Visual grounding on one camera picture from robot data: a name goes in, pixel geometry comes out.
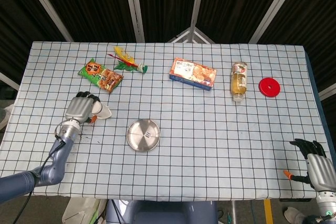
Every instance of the black curtain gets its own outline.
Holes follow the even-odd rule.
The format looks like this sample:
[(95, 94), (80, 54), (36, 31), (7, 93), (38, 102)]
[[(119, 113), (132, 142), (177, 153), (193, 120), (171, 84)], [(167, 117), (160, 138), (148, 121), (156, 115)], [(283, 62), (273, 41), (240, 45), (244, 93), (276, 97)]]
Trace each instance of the black curtain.
[(167, 42), (190, 27), (194, 0), (140, 0), (146, 42)]
[(128, 0), (50, 0), (74, 41), (135, 42)]
[(336, 83), (336, 0), (286, 0), (258, 43), (303, 45), (319, 91)]
[(0, 0), (0, 72), (21, 83), (33, 41), (64, 41), (38, 0)]
[(215, 43), (248, 43), (273, 0), (202, 0), (196, 27)]

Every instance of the white cup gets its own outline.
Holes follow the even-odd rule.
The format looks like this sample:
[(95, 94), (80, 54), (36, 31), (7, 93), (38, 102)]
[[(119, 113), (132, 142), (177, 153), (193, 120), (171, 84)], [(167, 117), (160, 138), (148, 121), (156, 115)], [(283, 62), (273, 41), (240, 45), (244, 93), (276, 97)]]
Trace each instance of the white cup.
[(98, 119), (107, 119), (112, 115), (112, 112), (109, 107), (96, 101), (92, 107), (92, 114), (96, 115)]

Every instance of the cable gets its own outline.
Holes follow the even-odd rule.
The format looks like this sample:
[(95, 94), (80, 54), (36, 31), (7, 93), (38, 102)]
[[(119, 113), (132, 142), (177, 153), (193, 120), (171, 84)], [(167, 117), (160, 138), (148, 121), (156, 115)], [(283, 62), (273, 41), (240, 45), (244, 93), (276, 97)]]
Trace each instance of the cable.
[(219, 209), (219, 210), (217, 210), (217, 214), (218, 214), (218, 219), (220, 219), (221, 217), (223, 217), (224, 211)]
[(22, 206), (20, 212), (18, 213), (18, 215), (16, 216), (15, 220), (13, 221), (13, 224), (15, 224), (15, 223), (17, 222), (17, 220), (20, 218), (20, 215), (22, 214), (23, 210), (25, 210), (25, 207), (26, 207), (28, 201), (30, 200), (30, 197), (31, 197), (32, 193), (33, 193), (33, 191), (31, 191), (31, 192), (29, 193), (29, 196), (28, 196), (28, 198), (26, 199), (26, 202), (23, 204), (23, 206)]
[[(50, 157), (51, 157), (55, 152), (57, 152), (59, 149), (61, 149), (61, 148), (65, 145), (65, 142), (64, 142), (58, 135), (56, 135), (56, 136), (57, 136), (56, 138), (57, 138), (58, 140), (60, 140), (60, 144), (59, 144), (59, 145), (58, 145), (52, 152), (50, 152), (50, 154), (48, 155), (48, 157), (46, 158), (46, 160), (45, 160), (44, 163), (42, 164), (40, 170), (39, 170), (38, 173), (37, 173), (39, 176), (41, 176), (42, 170), (43, 170), (43, 168), (45, 167), (45, 165), (46, 165), (46, 163), (48, 162), (48, 160), (50, 159)], [(17, 222), (17, 220), (20, 218), (20, 215), (21, 215), (22, 212), (25, 210), (25, 207), (27, 206), (28, 201), (30, 200), (30, 197), (31, 197), (33, 191), (34, 191), (34, 190), (32, 190), (32, 191), (29, 193), (28, 198), (26, 199), (26, 202), (23, 204), (23, 206), (22, 206), (20, 212), (18, 213), (18, 215), (16, 216), (15, 220), (13, 221), (13, 224), (15, 224), (15, 223)]]
[(112, 200), (112, 204), (113, 204), (114, 210), (116, 211), (116, 214), (117, 214), (117, 217), (118, 217), (119, 224), (121, 224), (121, 221), (120, 221), (120, 218), (119, 218), (119, 211), (118, 211), (117, 206), (115, 205), (114, 200)]
[(106, 201), (106, 204), (105, 204), (105, 208), (103, 209), (103, 211), (101, 212), (101, 214), (97, 217), (97, 219), (94, 221), (94, 223), (93, 224), (98, 224), (98, 221), (99, 221), (99, 219), (103, 216), (103, 214), (106, 212), (106, 207), (107, 207), (107, 203), (108, 203), (109, 201), (107, 200)]
[(251, 204), (251, 211), (252, 211), (253, 223), (254, 223), (254, 224), (257, 224), (257, 222), (256, 222), (256, 217), (254, 216), (252, 200), (250, 200), (250, 204)]
[(60, 142), (59, 142), (59, 145), (58, 145), (52, 152), (50, 152), (49, 156), (46, 158), (46, 160), (45, 160), (44, 163), (42, 164), (40, 170), (38, 171), (38, 175), (41, 176), (42, 170), (43, 170), (43, 168), (45, 167), (45, 165), (46, 165), (46, 163), (48, 162), (48, 160), (50, 159), (50, 157), (51, 157), (55, 152), (57, 152), (59, 149), (61, 149), (64, 145), (65, 145), (65, 142), (61, 139)]
[(68, 121), (68, 120), (64, 120), (64, 121), (60, 122), (59, 124), (57, 124), (56, 127), (55, 127), (55, 130), (54, 130), (54, 136), (55, 136), (55, 138), (57, 138), (58, 140), (60, 139), (60, 137), (57, 135), (57, 128), (58, 128), (58, 126), (60, 126), (61, 124), (65, 123), (65, 122), (67, 122), (67, 121)]
[(126, 204), (124, 201), (122, 201), (122, 199), (119, 199), (119, 202), (121, 202), (121, 203), (123, 203), (125, 206), (127, 206), (127, 204)]

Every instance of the bottle cap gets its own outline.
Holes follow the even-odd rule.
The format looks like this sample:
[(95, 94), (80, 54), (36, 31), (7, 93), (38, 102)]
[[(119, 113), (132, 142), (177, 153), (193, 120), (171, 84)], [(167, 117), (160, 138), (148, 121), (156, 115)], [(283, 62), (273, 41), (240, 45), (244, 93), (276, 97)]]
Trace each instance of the bottle cap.
[(259, 82), (259, 90), (267, 97), (276, 97), (280, 93), (280, 84), (273, 78), (264, 78)]
[(234, 94), (233, 95), (233, 100), (235, 101), (235, 102), (242, 102), (243, 101), (243, 95), (242, 94)]

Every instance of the bottle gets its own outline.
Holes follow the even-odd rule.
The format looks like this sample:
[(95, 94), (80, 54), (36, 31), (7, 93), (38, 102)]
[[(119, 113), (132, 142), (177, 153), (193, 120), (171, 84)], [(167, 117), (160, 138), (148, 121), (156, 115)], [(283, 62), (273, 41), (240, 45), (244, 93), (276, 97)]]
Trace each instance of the bottle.
[(247, 64), (235, 62), (232, 66), (231, 93), (235, 102), (242, 102), (247, 86)]
[(98, 119), (107, 119), (112, 116), (112, 112), (109, 107), (101, 104), (99, 101), (94, 102), (92, 107), (92, 114), (96, 115)]

